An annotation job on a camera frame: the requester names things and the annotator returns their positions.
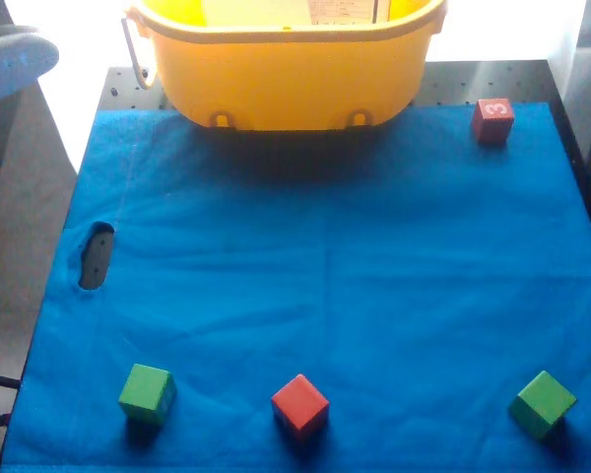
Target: green block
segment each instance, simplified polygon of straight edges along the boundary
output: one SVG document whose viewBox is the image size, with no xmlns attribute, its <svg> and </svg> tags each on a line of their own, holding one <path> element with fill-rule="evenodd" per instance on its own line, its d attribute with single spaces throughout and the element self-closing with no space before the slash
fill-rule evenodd
<svg viewBox="0 0 591 473">
<path fill-rule="evenodd" d="M 127 417 L 161 426 L 175 397 L 170 372 L 134 365 L 123 387 L 118 404 Z"/>
<path fill-rule="evenodd" d="M 510 415 L 535 439 L 544 438 L 576 398 L 548 372 L 540 372 L 510 404 Z"/>
</svg>

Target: blue fabric mat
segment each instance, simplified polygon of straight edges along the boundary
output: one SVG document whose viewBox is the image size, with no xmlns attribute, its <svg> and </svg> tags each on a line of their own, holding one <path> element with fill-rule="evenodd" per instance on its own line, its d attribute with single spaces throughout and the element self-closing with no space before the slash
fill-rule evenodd
<svg viewBox="0 0 591 473">
<path fill-rule="evenodd" d="M 549 109 L 515 112 L 505 150 L 471 107 L 280 136 L 100 113 L 3 471 L 591 469 L 591 226 Z M 134 363 L 178 388 L 151 439 L 117 405 Z M 506 412 L 540 370 L 579 398 L 548 445 Z M 299 372 L 331 401 L 307 451 L 270 407 Z"/>
</svg>

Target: white number on block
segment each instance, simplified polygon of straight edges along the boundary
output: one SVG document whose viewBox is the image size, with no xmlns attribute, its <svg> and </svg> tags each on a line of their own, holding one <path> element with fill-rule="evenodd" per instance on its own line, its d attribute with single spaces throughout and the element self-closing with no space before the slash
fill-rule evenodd
<svg viewBox="0 0 591 473">
<path fill-rule="evenodd" d="M 494 115 L 498 111 L 500 114 L 506 115 L 508 113 L 508 108 L 503 103 L 491 103 L 486 105 L 486 112 L 490 115 Z"/>
</svg>

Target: bucket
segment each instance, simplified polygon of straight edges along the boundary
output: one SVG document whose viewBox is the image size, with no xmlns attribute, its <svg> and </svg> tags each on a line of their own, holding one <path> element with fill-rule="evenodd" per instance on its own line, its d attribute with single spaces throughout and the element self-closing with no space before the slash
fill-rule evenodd
<svg viewBox="0 0 591 473">
<path fill-rule="evenodd" d="M 169 101 L 203 126 L 329 130 L 376 125 L 419 90 L 429 41 L 446 0 L 391 0 L 371 25 L 206 27 L 200 0 L 135 0 L 122 20 L 150 38 Z"/>
</svg>

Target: red block with number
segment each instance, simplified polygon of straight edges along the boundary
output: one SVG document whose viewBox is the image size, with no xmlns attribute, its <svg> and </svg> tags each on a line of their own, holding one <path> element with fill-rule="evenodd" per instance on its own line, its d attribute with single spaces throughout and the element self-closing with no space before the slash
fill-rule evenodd
<svg viewBox="0 0 591 473">
<path fill-rule="evenodd" d="M 328 419 L 330 403 L 302 374 L 272 397 L 274 413 L 299 441 L 317 432 Z"/>
<path fill-rule="evenodd" d="M 514 111 L 508 99 L 478 101 L 473 115 L 477 141 L 485 145 L 504 145 L 514 123 Z"/>
</svg>

